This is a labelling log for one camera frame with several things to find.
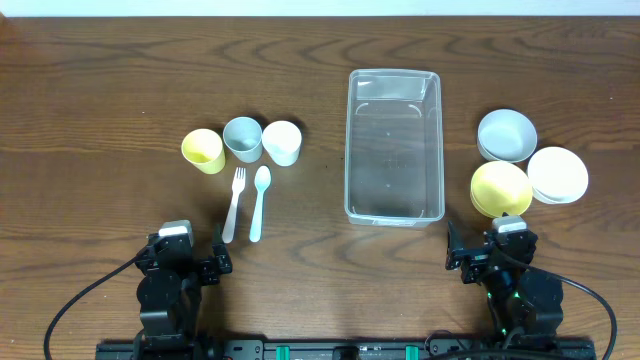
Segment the clear plastic container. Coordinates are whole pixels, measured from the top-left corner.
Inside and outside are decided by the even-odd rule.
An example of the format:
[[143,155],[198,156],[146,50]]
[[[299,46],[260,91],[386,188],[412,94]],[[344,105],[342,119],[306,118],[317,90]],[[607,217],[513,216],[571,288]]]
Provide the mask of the clear plastic container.
[[344,210],[350,223],[426,227],[445,214],[441,81],[409,69],[350,74]]

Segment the white plastic bowl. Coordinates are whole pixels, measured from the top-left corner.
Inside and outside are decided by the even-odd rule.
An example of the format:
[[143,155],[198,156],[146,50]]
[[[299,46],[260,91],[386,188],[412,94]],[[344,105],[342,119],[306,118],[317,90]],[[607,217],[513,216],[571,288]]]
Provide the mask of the white plastic bowl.
[[561,147],[537,151],[527,165],[527,176],[536,200],[545,204],[568,204],[587,191],[589,173],[584,162]]

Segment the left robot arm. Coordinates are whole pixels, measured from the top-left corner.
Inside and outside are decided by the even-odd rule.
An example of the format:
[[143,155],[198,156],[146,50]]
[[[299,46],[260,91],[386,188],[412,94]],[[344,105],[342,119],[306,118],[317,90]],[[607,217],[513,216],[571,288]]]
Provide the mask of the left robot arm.
[[137,288],[146,353],[207,351],[208,341],[196,334],[201,290],[217,285],[233,265],[221,230],[213,232],[213,253],[196,259],[194,234],[188,220],[166,222],[148,243],[136,267],[144,279]]

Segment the yellow plastic cup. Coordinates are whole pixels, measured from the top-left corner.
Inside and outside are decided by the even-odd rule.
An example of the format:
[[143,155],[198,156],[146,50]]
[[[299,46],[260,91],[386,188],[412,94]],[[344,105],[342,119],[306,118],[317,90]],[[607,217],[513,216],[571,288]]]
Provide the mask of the yellow plastic cup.
[[226,164],[222,138],[213,130],[196,129],[187,134],[181,143],[183,157],[201,172],[217,174]]

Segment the white plastic cup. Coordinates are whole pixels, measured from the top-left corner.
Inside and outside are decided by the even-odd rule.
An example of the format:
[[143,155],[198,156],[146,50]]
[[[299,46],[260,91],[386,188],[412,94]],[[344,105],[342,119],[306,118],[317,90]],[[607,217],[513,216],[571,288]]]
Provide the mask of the white plastic cup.
[[275,121],[264,129],[262,145],[277,165],[288,167],[299,157],[302,133],[292,122]]

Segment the yellow plastic bowl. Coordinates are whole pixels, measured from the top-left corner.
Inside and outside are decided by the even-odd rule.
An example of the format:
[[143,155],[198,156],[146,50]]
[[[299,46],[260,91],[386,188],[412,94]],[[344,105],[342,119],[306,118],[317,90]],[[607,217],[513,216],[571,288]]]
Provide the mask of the yellow plastic bowl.
[[521,215],[531,205],[533,189],[527,175],[514,164],[491,161],[480,166],[470,183],[474,207],[490,218]]

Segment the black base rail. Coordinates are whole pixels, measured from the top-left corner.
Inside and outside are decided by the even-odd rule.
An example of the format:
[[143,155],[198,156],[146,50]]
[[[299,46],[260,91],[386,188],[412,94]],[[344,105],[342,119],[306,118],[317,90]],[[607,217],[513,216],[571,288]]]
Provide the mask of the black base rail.
[[340,360],[340,359],[430,359],[460,351],[499,350],[477,339],[435,336],[424,341],[381,342],[277,342],[262,340],[227,340],[207,344],[203,350],[183,348],[156,350],[148,342],[105,342],[96,346],[97,359],[231,359],[231,360]]

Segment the grey plastic bowl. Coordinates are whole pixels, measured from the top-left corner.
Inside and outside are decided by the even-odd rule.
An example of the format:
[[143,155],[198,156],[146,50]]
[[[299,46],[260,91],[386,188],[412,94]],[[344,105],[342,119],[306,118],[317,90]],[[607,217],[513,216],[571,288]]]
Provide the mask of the grey plastic bowl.
[[512,109],[498,109],[479,123],[477,146],[489,161],[522,162],[537,148],[538,135],[528,117]]

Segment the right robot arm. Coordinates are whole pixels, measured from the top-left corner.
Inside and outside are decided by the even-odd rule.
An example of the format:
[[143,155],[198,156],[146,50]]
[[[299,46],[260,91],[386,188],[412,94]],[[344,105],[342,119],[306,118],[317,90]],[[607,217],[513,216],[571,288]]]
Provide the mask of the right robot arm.
[[478,247],[465,245],[453,222],[448,223],[445,268],[461,271],[461,281],[487,291],[487,302],[498,339],[551,338],[561,324],[563,290],[560,281],[528,270],[538,236],[519,216],[492,221]]

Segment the white plastic fork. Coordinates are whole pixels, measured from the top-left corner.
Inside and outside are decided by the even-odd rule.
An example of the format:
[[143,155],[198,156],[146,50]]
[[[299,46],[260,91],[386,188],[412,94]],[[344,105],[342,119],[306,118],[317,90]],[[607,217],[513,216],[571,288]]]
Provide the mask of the white plastic fork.
[[246,186],[246,169],[237,167],[232,182],[232,197],[222,232],[222,240],[231,243],[234,238],[239,197]]

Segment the grey-blue plastic cup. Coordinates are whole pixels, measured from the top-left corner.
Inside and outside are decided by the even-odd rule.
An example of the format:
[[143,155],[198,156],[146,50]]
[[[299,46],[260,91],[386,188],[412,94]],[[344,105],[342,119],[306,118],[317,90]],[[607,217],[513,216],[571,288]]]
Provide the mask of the grey-blue plastic cup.
[[236,117],[223,130],[223,141],[231,152],[244,163],[254,163],[262,155],[262,128],[250,117]]

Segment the mint green plastic spoon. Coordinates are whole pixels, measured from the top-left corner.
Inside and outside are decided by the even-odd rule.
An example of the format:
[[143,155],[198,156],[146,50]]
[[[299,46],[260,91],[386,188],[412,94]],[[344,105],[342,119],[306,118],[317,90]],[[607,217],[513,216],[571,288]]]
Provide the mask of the mint green plastic spoon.
[[264,195],[266,190],[271,185],[271,180],[272,177],[270,169],[266,165],[260,166],[254,178],[254,185],[256,188],[256,201],[249,232],[249,240],[253,243],[257,243],[261,239],[264,213]]

